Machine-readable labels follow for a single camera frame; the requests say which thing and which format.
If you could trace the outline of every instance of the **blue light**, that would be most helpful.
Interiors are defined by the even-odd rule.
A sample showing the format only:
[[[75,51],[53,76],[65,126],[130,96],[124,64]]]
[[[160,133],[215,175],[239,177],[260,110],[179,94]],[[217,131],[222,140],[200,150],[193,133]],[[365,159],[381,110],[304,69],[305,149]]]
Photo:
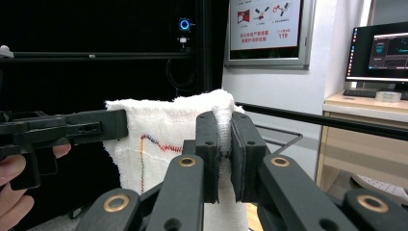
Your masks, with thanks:
[[[181,30],[189,30],[190,28],[190,22],[186,19],[183,19],[180,21],[180,29]]]

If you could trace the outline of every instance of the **black cable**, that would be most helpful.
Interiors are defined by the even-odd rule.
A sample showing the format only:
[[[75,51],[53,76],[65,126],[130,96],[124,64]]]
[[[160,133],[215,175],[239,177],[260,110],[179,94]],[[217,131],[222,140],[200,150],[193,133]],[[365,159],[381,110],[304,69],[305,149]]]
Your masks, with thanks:
[[[172,74],[171,74],[171,64],[172,64],[172,59],[167,60],[166,64],[166,77],[167,80],[170,82],[170,84],[176,89],[176,90],[181,90],[181,91],[192,91],[196,88],[196,85],[193,84],[193,80],[195,77],[195,71],[192,70],[189,78],[187,79],[186,82],[184,83],[177,83]]]

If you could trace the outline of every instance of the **black rod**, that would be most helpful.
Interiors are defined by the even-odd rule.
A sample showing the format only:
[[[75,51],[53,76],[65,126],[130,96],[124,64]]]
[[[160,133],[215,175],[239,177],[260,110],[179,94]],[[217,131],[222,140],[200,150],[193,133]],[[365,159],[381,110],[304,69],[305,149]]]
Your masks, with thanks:
[[[328,127],[335,127],[345,129],[353,132],[360,132],[371,134],[380,137],[392,138],[396,140],[408,141],[408,129],[397,128],[392,126],[379,125],[374,123],[366,123],[353,121],[348,119],[340,119],[327,117],[323,115],[312,115],[305,113],[298,113],[293,111],[267,108],[263,106],[256,106],[251,104],[237,103],[238,106],[242,106],[245,111],[251,113],[257,113],[267,116],[277,116],[287,119],[314,123]]]

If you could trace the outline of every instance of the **wooden desk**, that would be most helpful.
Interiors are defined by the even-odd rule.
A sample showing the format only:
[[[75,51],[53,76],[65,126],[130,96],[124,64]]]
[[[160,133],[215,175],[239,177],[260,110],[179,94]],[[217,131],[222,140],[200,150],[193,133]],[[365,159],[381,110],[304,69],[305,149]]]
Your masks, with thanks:
[[[383,103],[341,91],[324,101],[323,114],[408,129],[408,101]],[[408,188],[408,141],[323,127],[318,186],[327,192],[340,170]]]

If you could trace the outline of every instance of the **white wall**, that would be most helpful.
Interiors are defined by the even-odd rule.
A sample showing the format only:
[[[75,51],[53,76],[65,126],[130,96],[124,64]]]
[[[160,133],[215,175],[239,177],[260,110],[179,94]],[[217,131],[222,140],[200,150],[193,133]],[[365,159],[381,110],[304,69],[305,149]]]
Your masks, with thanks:
[[[222,87],[237,102],[322,115],[325,98],[344,87],[349,38],[360,24],[363,0],[317,0],[309,70],[224,68]],[[301,133],[282,154],[315,179],[321,127],[248,113],[254,123]]]

